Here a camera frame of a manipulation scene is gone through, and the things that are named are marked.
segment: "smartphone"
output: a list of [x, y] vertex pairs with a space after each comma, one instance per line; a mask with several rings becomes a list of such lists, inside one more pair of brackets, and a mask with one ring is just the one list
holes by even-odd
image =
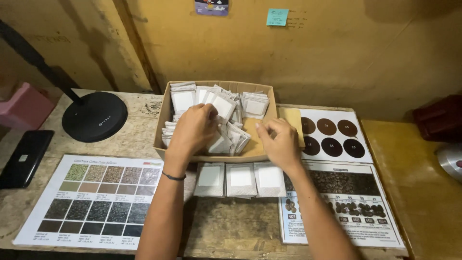
[[0, 189], [26, 188], [43, 158], [53, 134], [51, 130], [26, 131], [0, 175]]

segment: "forearm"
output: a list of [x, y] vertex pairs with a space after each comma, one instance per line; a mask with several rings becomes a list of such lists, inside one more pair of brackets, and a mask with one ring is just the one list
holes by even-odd
[[[165, 158], [164, 172], [174, 177], [185, 174], [188, 160]], [[184, 181], [162, 175], [152, 198], [141, 234], [137, 260], [173, 260], [182, 233]]]
[[316, 260], [355, 260], [359, 255], [349, 237], [332, 217], [310, 177], [300, 164], [290, 173], [297, 192], [306, 238]]

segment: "black bracelet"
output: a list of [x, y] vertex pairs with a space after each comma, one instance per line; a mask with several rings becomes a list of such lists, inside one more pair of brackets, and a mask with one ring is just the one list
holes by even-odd
[[170, 175], [164, 173], [163, 171], [162, 171], [162, 174], [165, 175], [165, 176], [167, 176], [167, 178], [169, 178], [169, 179], [171, 179], [171, 180], [182, 181], [182, 180], [186, 179], [186, 174], [185, 174], [183, 177], [181, 177], [181, 178], [177, 178], [177, 177], [170, 176]]

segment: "metal object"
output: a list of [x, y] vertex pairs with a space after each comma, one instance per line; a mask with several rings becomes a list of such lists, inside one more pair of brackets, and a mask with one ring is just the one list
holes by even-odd
[[436, 151], [436, 155], [441, 167], [462, 183], [462, 143], [444, 146]]

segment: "dark brown circle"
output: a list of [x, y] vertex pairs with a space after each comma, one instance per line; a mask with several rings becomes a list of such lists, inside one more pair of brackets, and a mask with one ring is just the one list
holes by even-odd
[[319, 146], [318, 141], [316, 139], [310, 137], [310, 136], [305, 136], [303, 137], [303, 140], [305, 141], [305, 149], [303, 152], [307, 155], [316, 155], [321, 151], [321, 146]]
[[326, 154], [332, 157], [338, 157], [343, 153], [342, 145], [339, 143], [339, 141], [331, 137], [324, 138], [324, 140], [321, 142], [321, 147], [324, 152], [326, 152]]
[[354, 139], [347, 139], [343, 142], [345, 152], [354, 158], [361, 158], [364, 156], [364, 146]]
[[316, 123], [316, 126], [321, 131], [321, 133], [327, 136], [331, 136], [335, 134], [335, 132], [337, 131], [337, 127], [335, 126], [334, 122], [330, 121], [327, 118], [319, 119]]
[[346, 136], [353, 137], [358, 134], [358, 128], [351, 121], [344, 119], [340, 120], [337, 126], [339, 128], [340, 133]]
[[309, 118], [302, 118], [302, 132], [304, 134], [312, 134], [316, 130], [316, 125], [313, 120]]

